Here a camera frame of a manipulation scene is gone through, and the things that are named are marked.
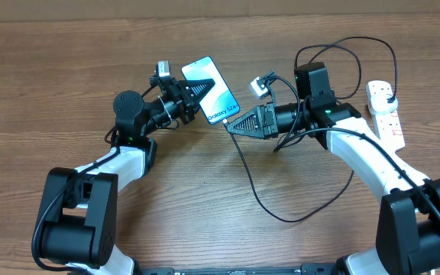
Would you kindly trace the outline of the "Samsung Galaxy smartphone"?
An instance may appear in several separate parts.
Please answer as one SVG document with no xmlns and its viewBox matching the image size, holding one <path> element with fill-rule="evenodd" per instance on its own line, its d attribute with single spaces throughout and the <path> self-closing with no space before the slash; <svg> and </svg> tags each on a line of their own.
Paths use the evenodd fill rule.
<svg viewBox="0 0 440 275">
<path fill-rule="evenodd" d="M 210 56 L 183 66 L 181 72 L 185 80 L 212 79 L 215 82 L 199 102 L 209 124 L 216 124 L 240 112 L 237 99 Z"/>
</svg>

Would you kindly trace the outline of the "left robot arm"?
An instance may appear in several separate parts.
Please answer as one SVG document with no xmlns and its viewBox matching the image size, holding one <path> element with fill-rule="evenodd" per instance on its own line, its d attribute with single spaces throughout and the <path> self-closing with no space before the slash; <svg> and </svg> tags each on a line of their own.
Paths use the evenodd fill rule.
<svg viewBox="0 0 440 275">
<path fill-rule="evenodd" d="M 161 95 L 145 102 L 138 92 L 115 97 L 115 125 L 105 136 L 110 151 L 74 169 L 48 174 L 31 241 L 39 268 L 71 274 L 139 274 L 138 262 L 115 244 L 118 193 L 154 165 L 157 143 L 149 135 L 171 123 L 188 124 L 213 89 L 213 79 L 155 76 Z"/>
</svg>

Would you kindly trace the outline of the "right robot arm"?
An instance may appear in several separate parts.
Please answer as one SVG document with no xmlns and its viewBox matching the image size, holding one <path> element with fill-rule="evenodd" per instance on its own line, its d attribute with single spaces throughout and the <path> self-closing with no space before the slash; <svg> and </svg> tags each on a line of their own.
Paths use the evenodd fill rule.
<svg viewBox="0 0 440 275">
<path fill-rule="evenodd" d="M 343 256 L 328 274 L 421 274 L 440 268 L 440 179 L 412 168 L 339 104 L 322 62 L 294 69 L 296 102 L 259 105 L 226 124 L 230 135 L 286 141 L 310 136 L 340 157 L 380 203 L 375 245 Z"/>
</svg>

